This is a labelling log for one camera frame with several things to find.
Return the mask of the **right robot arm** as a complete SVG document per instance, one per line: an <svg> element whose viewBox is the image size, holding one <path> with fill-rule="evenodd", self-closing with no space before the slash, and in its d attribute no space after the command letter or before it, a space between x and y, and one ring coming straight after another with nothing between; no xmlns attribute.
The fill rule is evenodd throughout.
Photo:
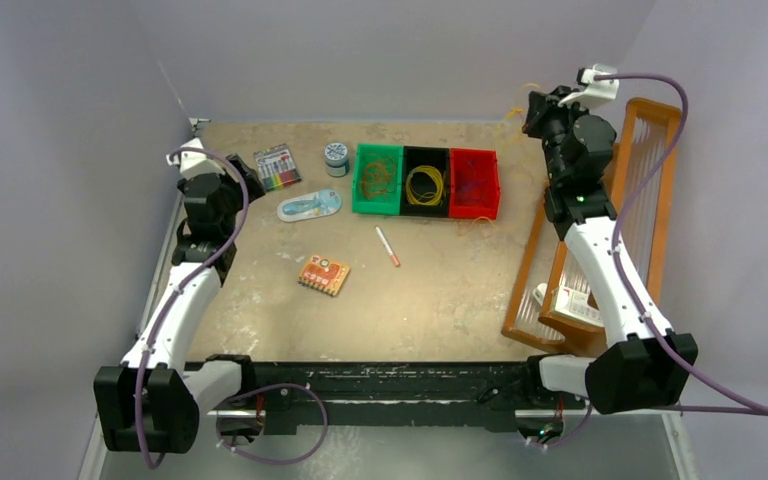
<svg viewBox="0 0 768 480"><path fill-rule="evenodd" d="M536 407L560 392L576 395L601 414L670 407L686 385L684 366L695 362L698 346L692 335L674 331L638 274L619 270L630 257L603 181L616 131L580 96L566 86L530 92L522 131L541 143L546 217L590 285L607 348L595 358L530 358L533 373L522 379L521 392Z"/></svg>

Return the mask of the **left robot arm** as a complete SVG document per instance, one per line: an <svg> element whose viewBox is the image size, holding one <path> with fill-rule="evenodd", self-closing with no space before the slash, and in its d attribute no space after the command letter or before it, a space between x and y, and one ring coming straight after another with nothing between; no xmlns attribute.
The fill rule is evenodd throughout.
<svg viewBox="0 0 768 480"><path fill-rule="evenodd" d="M213 355L189 371L186 355L225 284L235 241L263 187L236 155L219 158L183 146L167 160L181 173L177 188L185 211L167 284L135 344L117 365L101 367L93 381L105 446L138 452L150 467L167 454L188 452L201 419L223 400L244 409L258 395L247 356Z"/></svg>

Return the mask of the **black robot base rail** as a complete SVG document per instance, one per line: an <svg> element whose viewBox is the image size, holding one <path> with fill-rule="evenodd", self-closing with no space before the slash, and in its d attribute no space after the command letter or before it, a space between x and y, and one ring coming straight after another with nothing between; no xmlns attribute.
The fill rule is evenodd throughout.
<svg viewBox="0 0 768 480"><path fill-rule="evenodd" d="M503 433L539 431L557 407L583 408L572 394L537 384L528 361L338 362L243 359L243 392L277 391L231 400L223 410L262 409L268 435L300 426L479 427Z"/></svg>

